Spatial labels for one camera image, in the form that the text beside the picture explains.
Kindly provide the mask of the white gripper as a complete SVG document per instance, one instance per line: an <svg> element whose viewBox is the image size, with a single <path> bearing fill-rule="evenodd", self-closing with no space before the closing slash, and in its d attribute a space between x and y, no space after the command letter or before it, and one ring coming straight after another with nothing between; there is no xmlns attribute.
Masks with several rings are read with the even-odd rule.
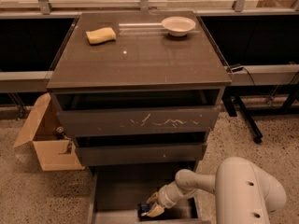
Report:
<svg viewBox="0 0 299 224"><path fill-rule="evenodd" d="M176 203L169 198L167 191L168 186L163 186L158 192L154 192L147 199L147 204L151 205L147 217L157 217L164 212L165 208L170 209L176 205Z"/></svg>

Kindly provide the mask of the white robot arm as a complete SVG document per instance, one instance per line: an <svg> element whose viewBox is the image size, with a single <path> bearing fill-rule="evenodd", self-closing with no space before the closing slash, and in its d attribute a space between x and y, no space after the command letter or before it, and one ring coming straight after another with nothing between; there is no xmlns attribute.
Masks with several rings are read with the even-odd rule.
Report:
<svg viewBox="0 0 299 224"><path fill-rule="evenodd" d="M286 191L276 178L251 161L230 157L214 175L179 170L173 182L138 206L137 214L157 217L199 189L215 196L217 224L270 224L269 215L287 202Z"/></svg>

